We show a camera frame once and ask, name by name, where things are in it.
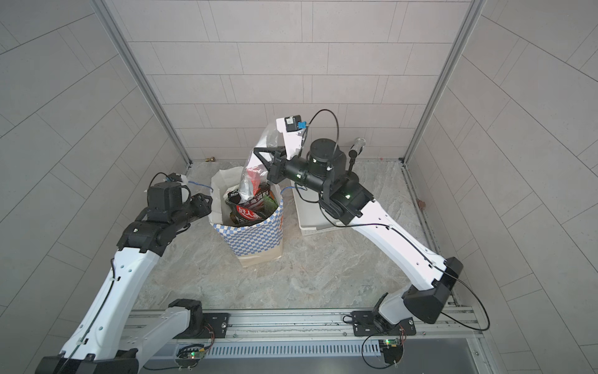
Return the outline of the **checkered paper bag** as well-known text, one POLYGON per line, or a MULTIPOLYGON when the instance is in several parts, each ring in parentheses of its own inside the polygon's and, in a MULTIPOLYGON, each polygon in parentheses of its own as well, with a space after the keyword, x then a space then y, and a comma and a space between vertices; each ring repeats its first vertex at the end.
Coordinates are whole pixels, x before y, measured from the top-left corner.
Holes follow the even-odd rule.
POLYGON ((232 209, 225 204, 224 195, 238 186, 243 167, 230 163, 205 163, 193 165, 187 172, 193 187, 207 185, 213 202, 207 216, 210 226, 227 243, 241 266, 248 267, 276 260, 283 255, 283 189, 274 185, 271 190, 277 209, 266 220, 251 226, 234 226, 229 214, 232 209))

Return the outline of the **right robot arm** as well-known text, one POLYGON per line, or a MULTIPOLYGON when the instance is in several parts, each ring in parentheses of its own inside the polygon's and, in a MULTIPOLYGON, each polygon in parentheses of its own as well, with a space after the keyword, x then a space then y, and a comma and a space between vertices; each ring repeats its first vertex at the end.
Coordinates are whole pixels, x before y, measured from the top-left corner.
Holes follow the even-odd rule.
POLYGON ((271 182, 288 179, 318 193, 321 210, 373 242, 411 280, 411 285, 379 300, 375 307, 380 329, 416 317, 435 324, 463 270, 455 257, 431 251, 403 229, 348 171, 347 156, 329 139, 316 140, 307 157, 287 155, 285 146, 257 147, 255 156, 271 182))

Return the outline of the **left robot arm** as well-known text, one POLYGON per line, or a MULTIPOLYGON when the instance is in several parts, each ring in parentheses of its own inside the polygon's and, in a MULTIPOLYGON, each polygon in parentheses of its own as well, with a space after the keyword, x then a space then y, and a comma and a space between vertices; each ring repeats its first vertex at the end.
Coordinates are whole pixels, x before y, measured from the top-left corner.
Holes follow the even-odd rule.
POLYGON ((211 213, 213 199, 192 194, 184 178, 150 185, 147 206, 124 230, 110 271, 79 327, 57 355, 40 360, 38 373, 137 373, 174 338, 205 331, 202 304, 178 299, 140 335, 121 335, 132 307, 167 247, 194 221, 211 213))

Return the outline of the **black red seasoning packet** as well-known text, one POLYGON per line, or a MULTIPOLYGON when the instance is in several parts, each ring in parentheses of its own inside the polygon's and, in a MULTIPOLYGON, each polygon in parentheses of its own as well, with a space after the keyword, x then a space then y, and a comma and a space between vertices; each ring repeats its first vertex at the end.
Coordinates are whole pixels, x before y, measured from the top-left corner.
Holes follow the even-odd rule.
POLYGON ((261 223, 265 220, 261 219, 252 208, 259 202, 261 197, 271 190, 271 186, 268 183, 260 185, 257 194, 248 202, 242 203, 239 191, 237 189, 227 192, 224 196, 226 197, 225 203, 230 207, 230 219, 236 227, 253 226, 254 224, 261 223))

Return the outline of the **clear plastic seasoning packet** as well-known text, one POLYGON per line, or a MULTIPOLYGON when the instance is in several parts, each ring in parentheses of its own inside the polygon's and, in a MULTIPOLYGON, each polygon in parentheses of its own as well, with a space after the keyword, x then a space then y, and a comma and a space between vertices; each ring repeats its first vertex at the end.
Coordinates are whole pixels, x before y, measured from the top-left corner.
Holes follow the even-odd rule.
MULTIPOLYGON (((262 132, 257 144, 254 147, 277 148, 284 146, 282 133, 278 131, 275 122, 269 123, 262 132)), ((269 183, 267 180, 268 171, 261 160, 251 151, 250 157, 245 163, 239 183, 239 195, 241 202, 250 201, 258 192, 260 185, 269 183)))

